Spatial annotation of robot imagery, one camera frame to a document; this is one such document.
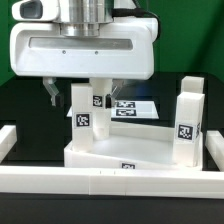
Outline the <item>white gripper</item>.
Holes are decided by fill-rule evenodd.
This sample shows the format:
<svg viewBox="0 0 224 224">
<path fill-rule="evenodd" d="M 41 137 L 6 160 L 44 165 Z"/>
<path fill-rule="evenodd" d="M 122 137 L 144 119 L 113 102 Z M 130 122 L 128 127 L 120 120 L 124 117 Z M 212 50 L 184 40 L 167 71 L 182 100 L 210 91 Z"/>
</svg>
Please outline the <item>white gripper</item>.
<svg viewBox="0 0 224 224">
<path fill-rule="evenodd" d="M 10 35 L 10 63 L 19 76 L 44 77 L 55 107 L 64 95 L 53 77 L 112 78 L 106 108 L 115 105 L 123 79 L 146 80 L 154 73 L 154 18 L 119 18 L 100 27 L 97 37 L 65 37 L 56 23 L 18 23 Z"/>
</svg>

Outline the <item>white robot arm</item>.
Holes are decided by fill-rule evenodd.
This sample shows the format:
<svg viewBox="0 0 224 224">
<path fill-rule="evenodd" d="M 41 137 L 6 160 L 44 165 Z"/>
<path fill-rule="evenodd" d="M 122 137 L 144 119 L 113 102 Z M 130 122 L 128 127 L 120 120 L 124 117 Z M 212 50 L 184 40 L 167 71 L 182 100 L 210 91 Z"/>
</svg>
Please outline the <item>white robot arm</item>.
<svg viewBox="0 0 224 224">
<path fill-rule="evenodd" d="M 101 103 L 110 108 L 125 79 L 154 73 L 160 21 L 134 0 L 19 0 L 12 16 L 11 68 L 41 77 L 53 101 L 58 77 L 104 78 L 114 81 Z"/>
</svg>

